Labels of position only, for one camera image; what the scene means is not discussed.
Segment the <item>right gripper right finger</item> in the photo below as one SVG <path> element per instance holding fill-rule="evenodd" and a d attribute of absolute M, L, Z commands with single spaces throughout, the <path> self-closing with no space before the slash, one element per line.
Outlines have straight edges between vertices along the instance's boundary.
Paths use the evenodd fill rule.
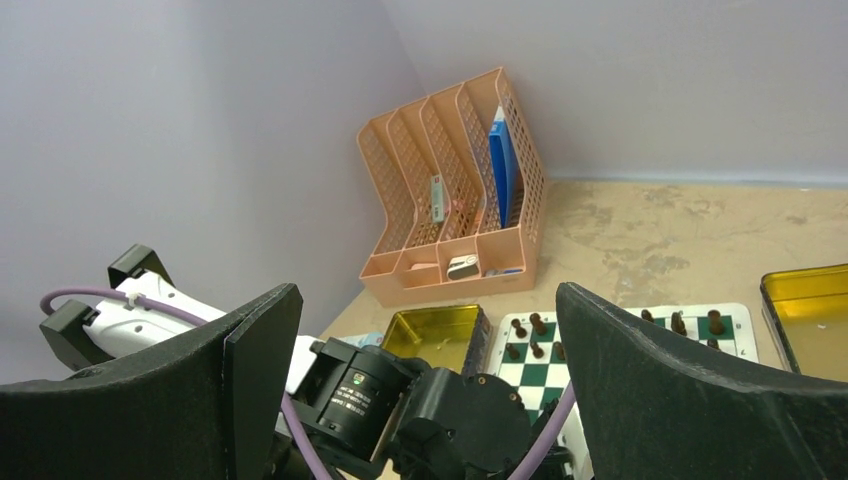
<path fill-rule="evenodd" d="M 847 386 L 757 364 L 562 283 L 556 312 L 599 479 L 843 479 Z"/>

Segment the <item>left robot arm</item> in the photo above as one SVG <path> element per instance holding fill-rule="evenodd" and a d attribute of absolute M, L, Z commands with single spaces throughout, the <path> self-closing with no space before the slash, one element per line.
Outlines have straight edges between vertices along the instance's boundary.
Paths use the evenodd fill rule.
<path fill-rule="evenodd" d="M 107 270 L 109 286 L 65 287 L 40 302 L 56 357 L 79 370 L 211 322 L 221 311 L 178 290 L 156 252 L 134 245 Z M 569 451 L 544 430 L 550 401 L 530 417 L 524 396 L 476 368 L 453 371 L 378 345 L 300 335 L 292 344 L 282 434 L 333 479 L 563 479 Z"/>

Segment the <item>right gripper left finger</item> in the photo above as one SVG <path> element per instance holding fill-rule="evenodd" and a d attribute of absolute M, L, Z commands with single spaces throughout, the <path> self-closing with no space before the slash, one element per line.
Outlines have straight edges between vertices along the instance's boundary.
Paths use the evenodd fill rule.
<path fill-rule="evenodd" d="M 62 381 L 1 389 L 5 479 L 259 479 L 303 306 L 292 283 Z"/>

